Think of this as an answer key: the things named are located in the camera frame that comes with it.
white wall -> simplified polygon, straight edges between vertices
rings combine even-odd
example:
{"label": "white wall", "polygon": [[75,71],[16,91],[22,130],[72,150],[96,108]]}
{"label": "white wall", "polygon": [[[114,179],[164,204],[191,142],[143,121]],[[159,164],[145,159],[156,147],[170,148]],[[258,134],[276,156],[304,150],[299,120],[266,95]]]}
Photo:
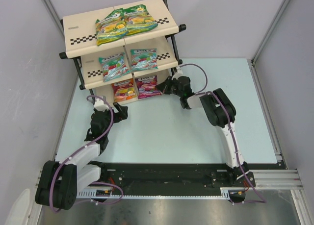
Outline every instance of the white wall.
{"label": "white wall", "polygon": [[[51,0],[60,17],[139,0]],[[282,0],[168,0],[181,57],[252,58]]]}
{"label": "white wall", "polygon": [[314,0],[292,0],[257,63],[290,168],[314,208]]}
{"label": "white wall", "polygon": [[0,0],[0,224],[52,158],[76,79],[41,0]]}

white table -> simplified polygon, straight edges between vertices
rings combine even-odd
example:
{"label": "white table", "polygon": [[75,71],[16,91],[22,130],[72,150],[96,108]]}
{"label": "white table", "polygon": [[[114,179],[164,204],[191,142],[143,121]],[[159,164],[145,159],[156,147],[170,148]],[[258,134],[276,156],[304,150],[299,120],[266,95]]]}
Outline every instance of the white table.
{"label": "white table", "polygon": [[[262,108],[246,59],[184,59],[207,72],[206,90],[222,88],[236,108],[235,130],[248,163],[277,163]],[[196,67],[184,67],[194,92],[205,78]],[[56,160],[81,147],[93,106],[88,90],[77,85]],[[107,163],[225,163],[222,143],[203,109],[184,110],[179,97],[162,95],[127,105],[127,120],[114,124],[109,144],[96,161]]]}

purple chip bag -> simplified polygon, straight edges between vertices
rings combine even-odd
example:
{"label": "purple chip bag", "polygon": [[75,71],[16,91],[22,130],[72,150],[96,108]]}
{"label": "purple chip bag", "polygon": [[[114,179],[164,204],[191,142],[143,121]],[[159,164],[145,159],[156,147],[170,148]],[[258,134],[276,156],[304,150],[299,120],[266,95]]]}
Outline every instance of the purple chip bag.
{"label": "purple chip bag", "polygon": [[137,88],[138,88],[138,98],[144,99],[156,95],[161,95],[161,91],[156,89],[157,85],[157,76],[148,76],[148,77],[142,77],[142,78],[136,78],[135,79]]}

black and white checkered strip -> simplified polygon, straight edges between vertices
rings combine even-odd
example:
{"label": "black and white checkered strip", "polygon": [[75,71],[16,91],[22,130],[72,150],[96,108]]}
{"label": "black and white checkered strip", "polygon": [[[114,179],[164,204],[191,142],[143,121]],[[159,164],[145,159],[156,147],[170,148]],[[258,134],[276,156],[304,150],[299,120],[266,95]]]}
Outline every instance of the black and white checkered strip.
{"label": "black and white checkered strip", "polygon": [[83,36],[82,38],[70,39],[70,41],[71,41],[71,45],[74,45],[74,44],[80,44],[81,42],[84,43],[87,41],[92,41],[94,39],[96,39],[96,34]]}
{"label": "black and white checkered strip", "polygon": [[157,22],[158,24],[165,24],[165,23],[169,23],[169,20],[168,18],[161,18],[161,19],[158,19],[158,20],[155,20],[155,22]]}
{"label": "black and white checkered strip", "polygon": [[166,58],[170,58],[170,55],[169,55],[169,53],[167,52],[167,53],[163,53],[163,54],[161,54],[161,55],[157,55],[157,59],[158,60],[162,60],[162,59],[166,59]]}
{"label": "black and white checkered strip", "polygon": [[101,70],[97,70],[97,71],[92,71],[92,72],[87,72],[88,78],[90,77],[95,77],[97,75],[101,75],[103,72]]}

chip bag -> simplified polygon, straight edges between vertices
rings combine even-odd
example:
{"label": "chip bag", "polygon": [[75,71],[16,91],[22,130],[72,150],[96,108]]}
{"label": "chip bag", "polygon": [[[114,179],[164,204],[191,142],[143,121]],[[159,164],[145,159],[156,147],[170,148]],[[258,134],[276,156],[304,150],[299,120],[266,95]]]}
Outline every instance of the chip bag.
{"label": "chip bag", "polygon": [[131,50],[131,72],[158,69],[156,49]]}
{"label": "chip bag", "polygon": [[135,79],[138,88],[138,98],[144,99],[155,95],[161,95],[161,91],[156,89],[157,76],[149,76]]}
{"label": "chip bag", "polygon": [[99,63],[103,68],[104,82],[119,78],[130,72],[125,65],[123,52],[107,58],[100,57]]}
{"label": "chip bag", "polygon": [[113,10],[102,21],[96,20],[97,45],[121,39],[127,33],[122,8]]}
{"label": "chip bag", "polygon": [[146,32],[158,26],[143,4],[124,9],[125,22],[129,35]]}
{"label": "chip bag", "polygon": [[127,79],[111,85],[113,89],[113,99],[115,102],[136,98],[133,79]]}

